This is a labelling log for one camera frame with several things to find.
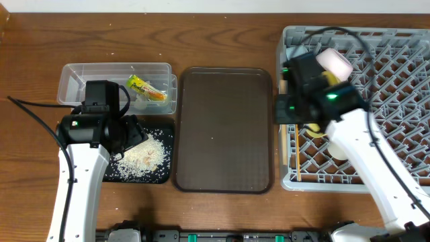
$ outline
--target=brown tray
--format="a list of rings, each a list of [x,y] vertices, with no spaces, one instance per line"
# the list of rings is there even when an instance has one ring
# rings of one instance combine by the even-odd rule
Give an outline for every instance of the brown tray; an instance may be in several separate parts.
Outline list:
[[[182,74],[173,182],[184,192],[261,194],[273,184],[272,88],[260,69]]]

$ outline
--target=rice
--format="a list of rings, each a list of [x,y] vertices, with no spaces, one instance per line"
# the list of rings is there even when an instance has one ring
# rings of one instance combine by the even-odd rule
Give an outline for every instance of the rice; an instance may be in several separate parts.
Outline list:
[[[148,134],[148,140],[126,151],[124,158],[117,162],[121,179],[142,177],[162,165],[167,153],[162,142]]]

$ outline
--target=snack wrapper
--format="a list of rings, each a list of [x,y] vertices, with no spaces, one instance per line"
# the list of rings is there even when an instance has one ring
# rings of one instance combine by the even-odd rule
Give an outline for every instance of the snack wrapper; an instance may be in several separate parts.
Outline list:
[[[137,93],[144,95],[151,101],[165,101],[167,99],[167,95],[149,85],[146,81],[143,81],[141,78],[136,75],[131,75],[127,81],[127,86]]]

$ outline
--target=wooden table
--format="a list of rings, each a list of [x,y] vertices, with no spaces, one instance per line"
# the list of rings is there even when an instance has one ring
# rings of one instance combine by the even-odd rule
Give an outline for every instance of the wooden table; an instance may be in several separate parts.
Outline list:
[[[7,95],[56,103],[67,63],[166,62],[176,75],[188,67],[256,67],[275,83],[275,49],[291,25],[430,28],[430,15],[11,14],[0,45],[0,240],[46,240],[58,183],[58,147]],[[52,128],[70,112],[31,109]],[[151,229],[215,231],[321,228],[342,220],[383,225],[368,194],[285,191],[275,152],[275,185],[259,196],[183,193],[171,181],[104,183],[97,228],[124,219]]]

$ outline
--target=gray dish rack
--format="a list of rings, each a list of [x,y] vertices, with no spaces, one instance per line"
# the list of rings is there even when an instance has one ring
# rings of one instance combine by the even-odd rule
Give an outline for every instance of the gray dish rack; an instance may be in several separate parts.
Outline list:
[[[298,45],[320,26],[288,26],[276,51],[277,84],[280,84],[286,48]],[[430,193],[430,30],[347,28],[363,38],[375,58],[377,94],[374,116],[404,166]],[[370,95],[370,60],[353,36],[328,31],[304,43],[309,52],[334,48],[353,65],[350,81],[364,99]],[[286,131],[286,138],[281,133]],[[368,193],[348,161],[338,161],[327,151],[327,137],[312,138],[299,130],[300,173],[296,168],[296,127],[279,126],[279,167],[286,190]]]

